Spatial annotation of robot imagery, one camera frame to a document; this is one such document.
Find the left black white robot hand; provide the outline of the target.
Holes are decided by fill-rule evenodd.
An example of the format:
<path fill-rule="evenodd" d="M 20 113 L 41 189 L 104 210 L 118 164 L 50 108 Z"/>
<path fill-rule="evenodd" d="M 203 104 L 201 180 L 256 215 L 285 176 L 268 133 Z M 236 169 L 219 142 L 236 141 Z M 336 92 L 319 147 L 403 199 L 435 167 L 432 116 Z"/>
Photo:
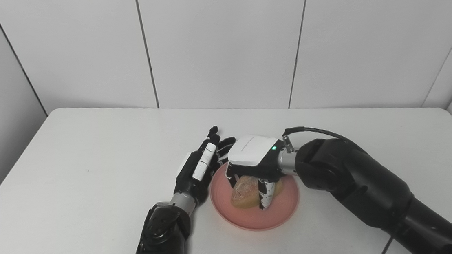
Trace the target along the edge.
<path fill-rule="evenodd" d="M 235 142 L 235 137 L 222 139 L 218 127 L 213 126 L 199 148 L 187 155 L 176 176 L 174 195 L 189 196 L 195 206 L 204 203 L 212 177 L 228 162 L 228 152 Z"/>

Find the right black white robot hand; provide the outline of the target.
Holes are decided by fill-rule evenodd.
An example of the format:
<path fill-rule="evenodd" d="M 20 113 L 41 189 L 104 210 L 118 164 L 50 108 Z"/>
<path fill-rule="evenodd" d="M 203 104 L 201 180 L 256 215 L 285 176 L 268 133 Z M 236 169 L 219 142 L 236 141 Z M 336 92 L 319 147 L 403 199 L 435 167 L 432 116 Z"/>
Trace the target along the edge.
<path fill-rule="evenodd" d="M 227 154 L 225 176 L 229 183 L 235 187 L 243 176 L 254 177 L 261 210 L 270 207 L 276 182 L 285 176 L 279 162 L 284 148 L 285 143 L 280 139 L 250 135 L 238 139 Z"/>

